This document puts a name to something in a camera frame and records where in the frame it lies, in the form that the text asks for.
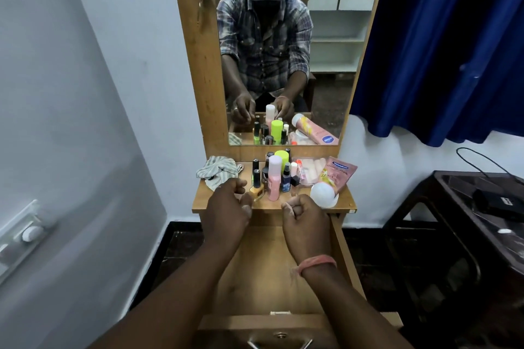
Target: red wristband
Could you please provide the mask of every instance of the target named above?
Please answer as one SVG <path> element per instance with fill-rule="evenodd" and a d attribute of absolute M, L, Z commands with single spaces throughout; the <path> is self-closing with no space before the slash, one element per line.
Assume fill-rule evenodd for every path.
<path fill-rule="evenodd" d="M 297 268 L 297 273 L 302 276 L 302 271 L 305 268 L 310 266 L 320 265 L 320 264 L 333 264 L 337 266 L 337 261 L 332 259 L 329 255 L 317 255 L 316 257 L 307 258 L 303 260 Z"/>

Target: man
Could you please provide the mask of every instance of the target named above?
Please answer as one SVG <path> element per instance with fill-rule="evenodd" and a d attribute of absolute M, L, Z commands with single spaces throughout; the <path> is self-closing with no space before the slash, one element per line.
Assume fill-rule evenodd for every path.
<path fill-rule="evenodd" d="M 235 123 L 249 124 L 273 103 L 277 118 L 307 112 L 313 23 L 300 0 L 221 0 L 217 7 L 226 98 Z"/>
<path fill-rule="evenodd" d="M 89 349 L 190 346 L 209 298 L 249 225 L 252 198 L 245 185 L 246 181 L 231 178 L 215 190 L 201 216 L 204 244 Z M 243 194 L 240 200 L 235 193 Z M 287 204 L 291 207 L 282 205 L 282 228 L 297 265 L 330 255 L 329 217 L 305 194 Z M 341 348 L 413 349 L 334 265 L 307 267 L 302 276 L 318 297 Z"/>

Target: open drawer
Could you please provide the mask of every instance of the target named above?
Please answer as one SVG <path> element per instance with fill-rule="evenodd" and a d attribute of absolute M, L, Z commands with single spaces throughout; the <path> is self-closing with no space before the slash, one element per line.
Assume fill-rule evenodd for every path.
<path fill-rule="evenodd" d="M 333 257 L 345 278 L 364 295 L 344 240 L 342 218 L 330 215 Z M 337 348 L 317 297 L 293 272 L 296 266 L 285 243 L 281 216 L 254 212 L 200 323 L 193 347 L 298 349 L 309 343 L 310 349 Z M 384 316 L 394 326 L 402 326 L 397 313 Z"/>

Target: forearm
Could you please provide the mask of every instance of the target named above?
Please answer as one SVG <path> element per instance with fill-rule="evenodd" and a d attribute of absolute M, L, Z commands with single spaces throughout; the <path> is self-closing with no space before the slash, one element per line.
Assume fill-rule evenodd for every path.
<path fill-rule="evenodd" d="M 89 349 L 188 347 L 232 249 L 200 249 Z"/>
<path fill-rule="evenodd" d="M 240 78 L 239 67 L 236 61 L 232 56 L 227 54 L 222 56 L 222 77 L 226 98 L 232 97 L 235 99 L 243 91 L 247 91 Z"/>
<path fill-rule="evenodd" d="M 333 265 L 313 266 L 302 275 L 317 295 L 341 347 L 412 349 Z"/>
<path fill-rule="evenodd" d="M 284 91 L 281 95 L 287 97 L 290 101 L 293 101 L 298 94 L 305 88 L 308 83 L 308 77 L 301 70 L 297 70 L 292 73 L 289 77 L 288 82 L 285 85 Z"/>

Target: rolled-up sleeve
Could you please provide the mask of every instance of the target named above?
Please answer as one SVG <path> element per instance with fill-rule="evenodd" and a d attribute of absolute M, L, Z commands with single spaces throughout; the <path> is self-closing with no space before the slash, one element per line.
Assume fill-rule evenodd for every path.
<path fill-rule="evenodd" d="M 221 0 L 216 8 L 219 27 L 220 55 L 228 54 L 239 60 L 235 0 Z"/>
<path fill-rule="evenodd" d="M 309 53 L 313 21 L 307 8 L 300 12 L 297 24 L 290 33 L 289 74 L 298 70 L 309 77 Z"/>

